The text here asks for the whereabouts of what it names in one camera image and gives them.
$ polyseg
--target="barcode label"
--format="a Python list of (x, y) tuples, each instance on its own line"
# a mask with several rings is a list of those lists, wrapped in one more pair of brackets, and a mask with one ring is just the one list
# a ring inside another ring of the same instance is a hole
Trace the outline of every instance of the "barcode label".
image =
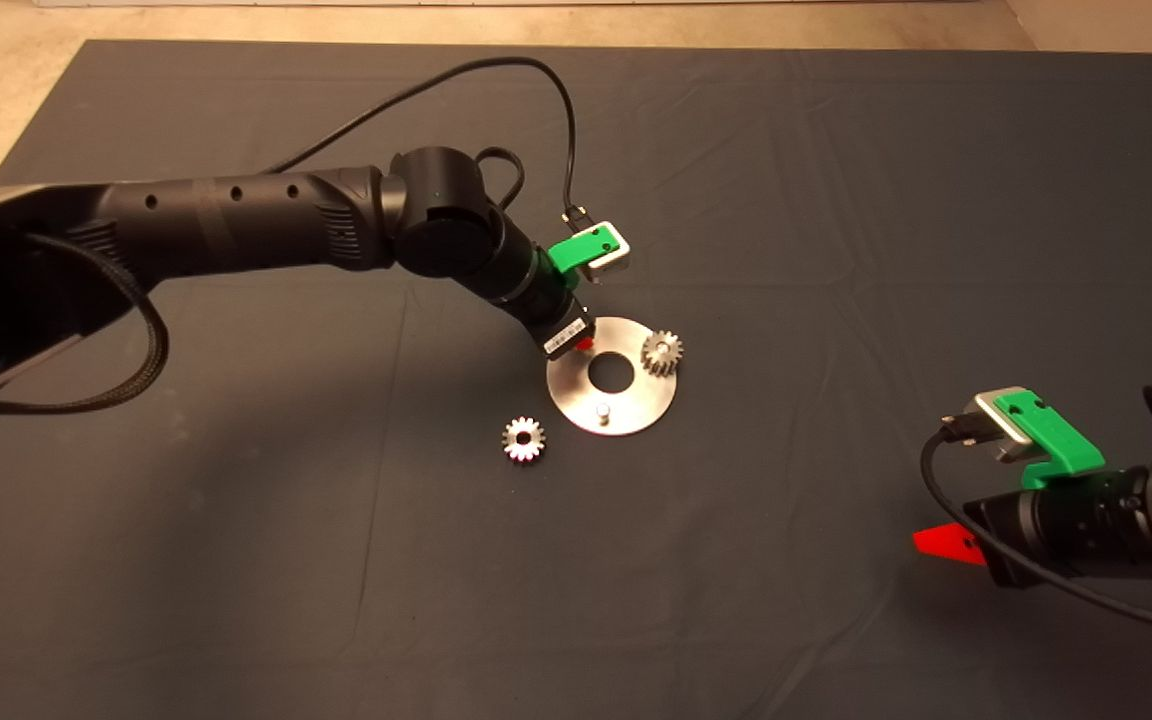
[(576, 318), (573, 320), (566, 328), (562, 328), (555, 336), (550, 338), (550, 340), (545, 342), (545, 355), (553, 355), (559, 347), (563, 346), (563, 342), (571, 340), (571, 338), (576, 338), (576, 334), (581, 333), (585, 327), (585, 318)]

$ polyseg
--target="red plastic piece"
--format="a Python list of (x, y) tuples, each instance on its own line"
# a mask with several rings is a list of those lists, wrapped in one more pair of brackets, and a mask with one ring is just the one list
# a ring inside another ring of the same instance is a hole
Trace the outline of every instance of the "red plastic piece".
[(986, 564), (975, 536), (957, 523), (919, 530), (914, 533), (914, 546), (923, 555), (970, 562), (970, 564)]

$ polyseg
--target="metal plate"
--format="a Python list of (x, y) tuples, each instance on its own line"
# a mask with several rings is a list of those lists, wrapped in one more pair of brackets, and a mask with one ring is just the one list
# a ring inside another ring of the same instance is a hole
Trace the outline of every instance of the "metal plate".
[[(652, 334), (626, 318), (598, 318), (594, 346), (571, 350), (545, 369), (550, 397), (554, 406), (579, 429), (600, 435), (627, 435), (647, 429), (660, 419), (679, 387), (677, 373), (658, 378), (643, 367), (643, 342)], [(634, 382), (622, 392), (602, 392), (589, 379), (589, 366), (604, 353), (626, 356), (634, 366)], [(599, 418), (599, 406), (609, 410), (607, 423)]]

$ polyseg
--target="gray fabric mat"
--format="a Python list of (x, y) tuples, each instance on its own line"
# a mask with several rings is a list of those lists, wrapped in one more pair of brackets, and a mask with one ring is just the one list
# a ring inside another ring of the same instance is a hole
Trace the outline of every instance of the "gray fabric mat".
[[(0, 183), (255, 170), (505, 51), (91, 41)], [(915, 454), (975, 392), (1025, 384), (1112, 464), (1152, 456), (1152, 56), (525, 52), (571, 85), (576, 200), (635, 247), (582, 300), (685, 339), (666, 418), (573, 427), (453, 283), (166, 283), (146, 396), (0, 419), (0, 717), (1152, 717), (1152, 629), (909, 539), (943, 521)], [(563, 237), (529, 70), (314, 165), (434, 143), (518, 152), (513, 217)], [(124, 318), (5, 395), (103, 387), (142, 342)], [(500, 455), (517, 414), (538, 467)], [(1018, 487), (945, 455), (955, 497)]]

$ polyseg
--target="beige floor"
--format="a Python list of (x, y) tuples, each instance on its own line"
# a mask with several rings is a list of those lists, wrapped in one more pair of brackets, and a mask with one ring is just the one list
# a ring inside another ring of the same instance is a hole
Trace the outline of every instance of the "beige floor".
[(585, 8), (38, 9), (0, 0), (0, 161), (86, 38), (1152, 50), (1152, 0)]

